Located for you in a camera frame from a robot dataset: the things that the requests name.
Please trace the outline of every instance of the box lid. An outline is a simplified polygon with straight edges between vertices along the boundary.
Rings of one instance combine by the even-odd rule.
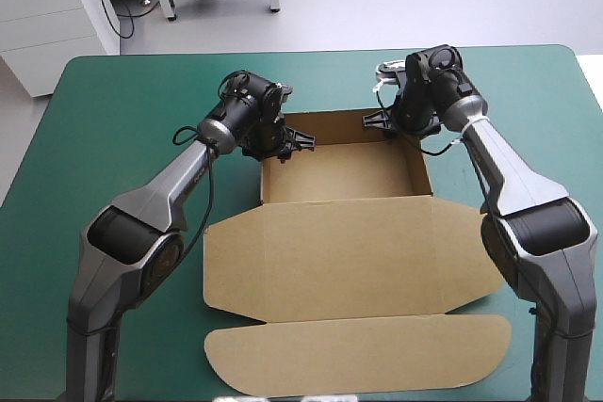
[[[205,353],[245,394],[455,388],[489,375],[511,341],[499,315],[377,317],[215,330]]]
[[[267,322],[446,313],[502,283],[480,225],[432,196],[264,204],[208,228],[204,299]]]

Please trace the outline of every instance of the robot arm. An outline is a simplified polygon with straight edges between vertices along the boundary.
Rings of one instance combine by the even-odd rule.
[[[68,402],[114,397],[120,322],[182,262],[183,205],[211,163],[236,146],[257,160],[313,149],[314,138],[285,126],[291,88],[251,72],[224,78],[220,102],[193,142],[148,184],[117,196],[80,236],[79,269],[69,299]]]
[[[536,303],[530,400],[581,402],[595,327],[595,226],[495,129],[455,48],[417,52],[377,74],[399,91],[366,127],[424,137],[444,124],[461,134],[485,197],[484,246],[517,296]]]

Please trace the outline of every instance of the white cable tie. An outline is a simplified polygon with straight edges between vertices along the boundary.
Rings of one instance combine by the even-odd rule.
[[[383,85],[388,84],[390,82],[396,82],[396,79],[394,79],[392,77],[385,77],[384,79],[379,79],[379,82],[377,82],[377,85],[375,87],[373,87],[373,93],[379,92]]]
[[[378,93],[384,84],[385,84],[385,82],[383,81],[383,79],[381,79],[379,82],[377,82],[377,85],[375,87],[373,87],[373,93]]]
[[[490,120],[487,116],[485,115],[479,115],[478,117],[474,117],[472,119],[470,119],[465,126],[463,126],[463,129],[461,129],[461,132],[459,133],[459,135],[453,139],[450,144],[451,145],[458,145],[459,143],[461,143],[461,140],[463,139],[464,133],[467,132],[467,129],[469,127],[471,127],[473,124],[475,124],[478,121],[481,120]]]

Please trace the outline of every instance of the cardboard box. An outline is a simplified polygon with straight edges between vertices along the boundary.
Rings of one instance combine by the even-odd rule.
[[[207,230],[205,302],[267,322],[205,340],[242,393],[463,386],[509,345],[500,316],[445,314],[502,283],[480,214],[435,198],[422,154],[364,130],[367,113],[287,115],[316,150],[264,161],[263,204]]]

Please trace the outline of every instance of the white floor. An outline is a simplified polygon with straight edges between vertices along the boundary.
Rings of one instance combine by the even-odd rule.
[[[603,102],[603,0],[190,0],[178,20],[136,20],[123,54],[307,51],[559,43],[578,55]],[[138,0],[128,0],[141,9]],[[123,30],[129,24],[122,23]],[[32,100],[0,63],[0,201],[47,99]]]

